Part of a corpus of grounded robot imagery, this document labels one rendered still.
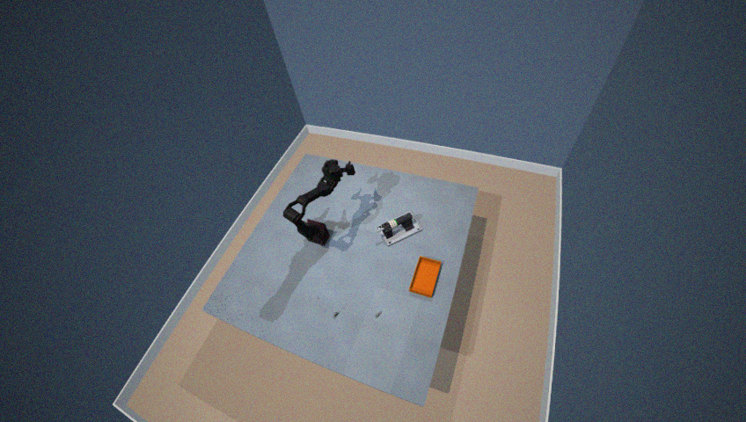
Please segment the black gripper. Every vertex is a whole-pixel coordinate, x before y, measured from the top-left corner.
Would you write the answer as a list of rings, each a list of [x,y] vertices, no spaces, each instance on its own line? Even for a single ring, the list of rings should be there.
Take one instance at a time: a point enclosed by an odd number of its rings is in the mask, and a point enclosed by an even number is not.
[[[328,175],[328,169],[324,167],[324,165],[322,166],[321,170],[325,176]],[[346,172],[347,175],[355,175],[354,166],[350,163],[350,161],[346,164],[345,168],[340,168],[339,181],[340,181],[340,177],[343,176],[342,172]]]

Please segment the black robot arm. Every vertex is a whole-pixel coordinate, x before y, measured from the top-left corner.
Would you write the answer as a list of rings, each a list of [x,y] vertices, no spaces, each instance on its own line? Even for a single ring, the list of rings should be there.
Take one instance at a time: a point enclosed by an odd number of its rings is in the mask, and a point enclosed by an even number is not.
[[[290,202],[283,211],[283,217],[294,223],[298,227],[297,231],[309,240],[318,235],[319,226],[313,223],[307,224],[307,222],[302,220],[305,216],[305,211],[308,203],[312,202],[320,196],[325,197],[331,194],[331,192],[333,192],[333,189],[339,182],[340,167],[338,166],[338,160],[326,160],[326,162],[324,163],[324,167],[328,169],[328,175],[324,175],[319,180],[317,187],[310,190],[304,195],[299,195],[298,198]],[[324,182],[324,180],[326,182]],[[303,212],[301,214],[294,208],[292,208],[292,206],[295,206],[298,203],[303,205]]]

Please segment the orange shallow tray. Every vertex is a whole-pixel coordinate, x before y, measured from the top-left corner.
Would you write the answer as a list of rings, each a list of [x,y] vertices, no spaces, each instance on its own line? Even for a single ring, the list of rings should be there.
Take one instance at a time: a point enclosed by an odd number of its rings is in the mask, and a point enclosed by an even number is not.
[[[415,269],[410,292],[432,297],[441,261],[420,257]]]

